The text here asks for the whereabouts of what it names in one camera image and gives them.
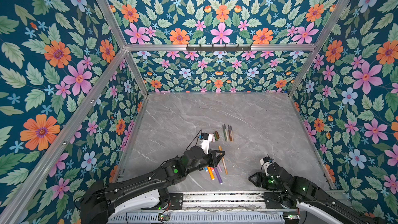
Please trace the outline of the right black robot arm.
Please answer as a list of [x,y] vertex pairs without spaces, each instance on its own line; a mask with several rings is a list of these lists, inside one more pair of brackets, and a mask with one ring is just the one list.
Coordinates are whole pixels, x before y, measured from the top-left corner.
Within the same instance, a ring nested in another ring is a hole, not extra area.
[[380,217],[369,217],[337,200],[310,180],[293,176],[271,158],[261,166],[261,171],[248,180],[266,190],[263,199],[286,208],[297,208],[317,217],[326,224],[385,224]]

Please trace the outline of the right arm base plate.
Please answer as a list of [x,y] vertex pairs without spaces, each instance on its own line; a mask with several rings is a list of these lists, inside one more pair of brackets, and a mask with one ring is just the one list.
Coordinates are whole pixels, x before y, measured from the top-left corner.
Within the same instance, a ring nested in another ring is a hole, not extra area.
[[296,199],[285,192],[265,192],[262,195],[267,206],[274,208],[296,208]]

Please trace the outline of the ochre brown marker pen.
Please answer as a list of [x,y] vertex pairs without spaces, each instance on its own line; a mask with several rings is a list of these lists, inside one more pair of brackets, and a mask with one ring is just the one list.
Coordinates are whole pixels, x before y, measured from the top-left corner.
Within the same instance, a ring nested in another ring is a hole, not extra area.
[[234,142],[233,129],[232,129],[232,126],[230,126],[230,127],[231,127],[231,136],[232,136],[232,142]]

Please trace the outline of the purple marker pen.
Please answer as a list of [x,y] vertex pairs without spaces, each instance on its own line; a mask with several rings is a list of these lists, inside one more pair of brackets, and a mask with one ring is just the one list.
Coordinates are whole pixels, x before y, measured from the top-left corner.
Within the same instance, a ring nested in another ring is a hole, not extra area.
[[222,181],[221,175],[220,175],[220,173],[219,173],[219,171],[218,171],[217,168],[214,168],[214,173],[216,174],[216,177],[217,177],[217,179],[218,179],[219,184],[222,185],[222,184],[223,184],[223,181]]

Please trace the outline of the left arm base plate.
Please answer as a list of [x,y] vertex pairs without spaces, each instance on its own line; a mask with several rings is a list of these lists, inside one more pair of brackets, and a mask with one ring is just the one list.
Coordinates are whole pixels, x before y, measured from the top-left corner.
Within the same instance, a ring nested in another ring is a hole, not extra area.
[[159,210],[180,210],[183,206],[184,194],[161,192],[159,200],[160,202],[156,205]]

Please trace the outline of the dark green brown marker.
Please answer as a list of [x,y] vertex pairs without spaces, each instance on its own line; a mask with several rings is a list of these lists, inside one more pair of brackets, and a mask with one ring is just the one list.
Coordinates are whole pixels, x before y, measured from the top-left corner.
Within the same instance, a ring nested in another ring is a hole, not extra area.
[[223,131],[225,141],[228,142],[229,141],[228,132],[227,132],[227,128],[225,125],[222,125],[222,131]]

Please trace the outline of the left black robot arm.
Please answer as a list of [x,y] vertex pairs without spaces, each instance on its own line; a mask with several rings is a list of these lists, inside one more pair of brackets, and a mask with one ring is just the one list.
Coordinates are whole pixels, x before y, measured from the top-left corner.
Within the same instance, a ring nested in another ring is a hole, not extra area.
[[93,183],[80,198],[80,218],[83,224],[106,224],[115,215],[127,212],[134,198],[156,191],[155,204],[138,204],[138,209],[162,206],[169,202],[168,187],[176,185],[195,171],[216,168],[225,152],[210,149],[206,154],[199,146],[193,146],[180,157],[164,161],[158,168],[144,175],[118,183],[105,185]]

